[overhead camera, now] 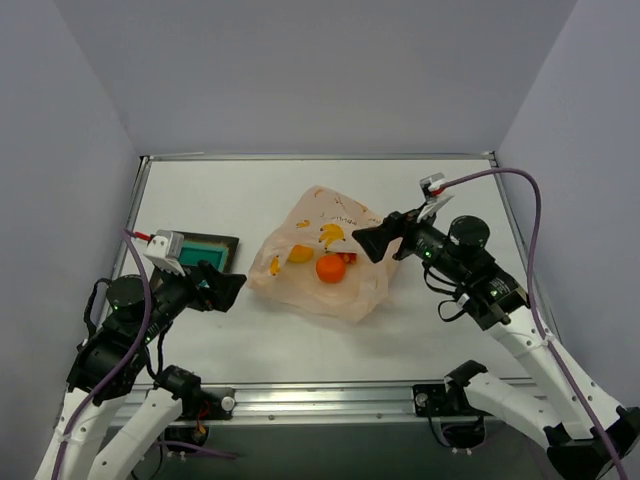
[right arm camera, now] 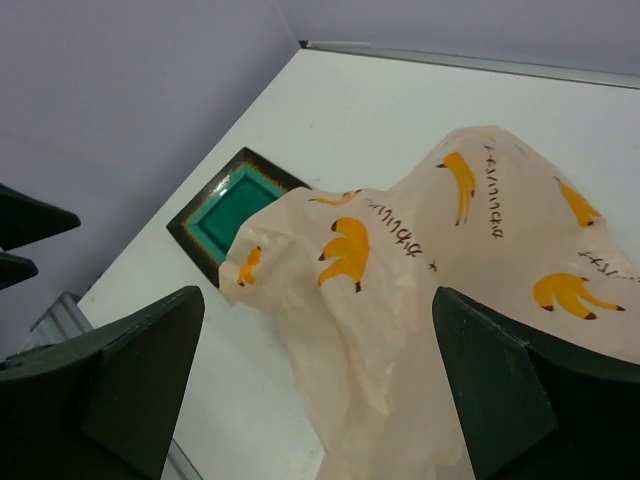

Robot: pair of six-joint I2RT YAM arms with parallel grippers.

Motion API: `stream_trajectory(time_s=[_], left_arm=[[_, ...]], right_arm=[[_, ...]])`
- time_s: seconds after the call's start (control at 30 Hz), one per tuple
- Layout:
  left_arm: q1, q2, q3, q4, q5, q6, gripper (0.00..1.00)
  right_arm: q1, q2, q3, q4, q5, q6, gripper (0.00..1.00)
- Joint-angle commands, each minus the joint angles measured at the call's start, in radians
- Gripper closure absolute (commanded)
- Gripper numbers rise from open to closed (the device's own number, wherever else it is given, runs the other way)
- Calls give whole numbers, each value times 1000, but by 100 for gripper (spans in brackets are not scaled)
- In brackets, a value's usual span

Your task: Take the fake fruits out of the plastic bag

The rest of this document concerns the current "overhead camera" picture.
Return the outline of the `red fake berry sprig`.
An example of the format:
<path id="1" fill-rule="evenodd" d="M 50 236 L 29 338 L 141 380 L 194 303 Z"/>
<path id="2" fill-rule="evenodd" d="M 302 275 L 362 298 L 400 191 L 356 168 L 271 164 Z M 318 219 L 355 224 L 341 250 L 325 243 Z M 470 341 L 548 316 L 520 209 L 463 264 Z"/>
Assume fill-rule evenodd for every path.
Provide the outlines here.
<path id="1" fill-rule="evenodd" d="M 345 263 L 354 265 L 357 263 L 358 255 L 356 253 L 339 252 L 337 256 Z"/>

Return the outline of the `orange fake tangerine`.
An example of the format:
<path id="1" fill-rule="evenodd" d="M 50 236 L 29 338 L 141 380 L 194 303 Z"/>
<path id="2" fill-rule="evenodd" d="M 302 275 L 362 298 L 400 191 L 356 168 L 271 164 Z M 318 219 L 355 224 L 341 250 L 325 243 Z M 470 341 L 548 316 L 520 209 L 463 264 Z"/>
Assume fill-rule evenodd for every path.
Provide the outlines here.
<path id="1" fill-rule="evenodd" d="M 321 256 L 316 262 L 316 274 L 324 283 L 340 283 L 346 274 L 346 263 L 336 254 Z"/>

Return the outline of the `banana print plastic bag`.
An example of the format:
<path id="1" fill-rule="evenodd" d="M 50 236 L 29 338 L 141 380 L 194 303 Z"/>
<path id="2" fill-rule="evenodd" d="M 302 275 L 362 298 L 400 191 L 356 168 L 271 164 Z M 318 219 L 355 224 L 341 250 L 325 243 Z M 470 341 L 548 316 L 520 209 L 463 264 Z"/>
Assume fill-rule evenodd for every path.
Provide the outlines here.
<path id="1" fill-rule="evenodd" d="M 323 186 L 309 188 L 284 222 L 262 243 L 249 269 L 248 287 L 257 294 L 305 312 L 357 323 L 387 300 L 397 268 L 391 253 L 372 263 L 352 232 L 380 225 L 382 217 L 363 204 Z M 304 264 L 287 261 L 295 245 L 314 249 Z M 351 252 L 344 279 L 322 282 L 316 262 L 324 255 Z"/>

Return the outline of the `yellow fake mango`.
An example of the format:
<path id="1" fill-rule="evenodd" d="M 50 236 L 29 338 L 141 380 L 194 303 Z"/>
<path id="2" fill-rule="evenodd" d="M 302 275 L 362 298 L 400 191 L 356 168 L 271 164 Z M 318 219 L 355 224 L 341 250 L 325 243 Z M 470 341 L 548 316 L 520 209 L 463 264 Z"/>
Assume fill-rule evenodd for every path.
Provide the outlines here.
<path id="1" fill-rule="evenodd" d="M 293 264 L 304 264 L 314 257 L 314 249 L 305 245 L 295 245 L 287 261 Z"/>

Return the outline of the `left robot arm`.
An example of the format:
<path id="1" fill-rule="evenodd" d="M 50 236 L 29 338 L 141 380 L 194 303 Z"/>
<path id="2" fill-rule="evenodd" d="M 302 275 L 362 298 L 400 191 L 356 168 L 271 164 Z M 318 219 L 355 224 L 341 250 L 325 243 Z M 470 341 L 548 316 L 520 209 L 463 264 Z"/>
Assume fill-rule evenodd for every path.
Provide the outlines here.
<path id="1" fill-rule="evenodd" d="M 206 455 L 206 421 L 232 417 L 232 389 L 206 390 L 199 376 L 176 365 L 153 367 L 148 346 L 164 342 L 188 309 L 228 311 L 246 276 L 207 260 L 183 263 L 184 236 L 176 231 L 124 229 L 121 236 L 135 264 L 151 261 L 160 283 L 152 287 L 143 268 L 105 280 L 111 312 L 101 325 L 86 306 L 87 336 L 67 377 L 38 479 L 125 479 L 153 446 Z"/>

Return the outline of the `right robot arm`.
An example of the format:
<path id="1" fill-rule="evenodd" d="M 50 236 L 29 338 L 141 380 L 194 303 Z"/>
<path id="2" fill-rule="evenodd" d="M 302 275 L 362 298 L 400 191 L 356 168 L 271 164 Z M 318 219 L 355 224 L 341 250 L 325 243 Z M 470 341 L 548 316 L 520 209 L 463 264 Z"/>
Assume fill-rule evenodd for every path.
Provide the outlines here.
<path id="1" fill-rule="evenodd" d="M 530 295 L 487 251 L 490 230 L 475 216 L 456 218 L 447 232 L 420 211 L 393 212 L 378 233 L 359 241 L 377 259 L 398 240 L 397 260 L 418 257 L 424 272 L 451 283 L 460 313 L 497 341 L 542 393 L 526 394 L 469 360 L 445 377 L 444 400 L 455 412 L 491 414 L 540 446 L 565 479 L 600 479 L 624 472 L 639 441 L 639 410 L 603 391 L 540 318 Z"/>

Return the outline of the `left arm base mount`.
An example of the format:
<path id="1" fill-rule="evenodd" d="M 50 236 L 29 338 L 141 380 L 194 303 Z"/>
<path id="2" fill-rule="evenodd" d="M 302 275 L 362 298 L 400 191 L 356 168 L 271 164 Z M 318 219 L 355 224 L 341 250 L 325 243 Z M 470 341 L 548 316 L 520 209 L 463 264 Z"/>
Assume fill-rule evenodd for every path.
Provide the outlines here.
<path id="1" fill-rule="evenodd" d="M 196 399 L 169 427 L 164 441 L 203 447 L 209 437 L 210 421 L 228 421 L 236 405 L 235 390 L 230 387 L 203 389 Z"/>

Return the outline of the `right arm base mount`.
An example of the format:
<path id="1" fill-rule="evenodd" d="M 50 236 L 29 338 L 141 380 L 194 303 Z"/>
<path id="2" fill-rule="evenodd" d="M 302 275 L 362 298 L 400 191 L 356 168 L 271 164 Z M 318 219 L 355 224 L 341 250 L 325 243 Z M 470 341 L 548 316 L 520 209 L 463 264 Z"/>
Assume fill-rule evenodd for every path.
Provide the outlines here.
<path id="1" fill-rule="evenodd" d="M 444 384 L 412 386 L 415 415 L 426 418 L 436 443 L 456 451 L 473 450 L 487 437 L 486 413 L 474 409 L 458 393 L 450 393 Z"/>

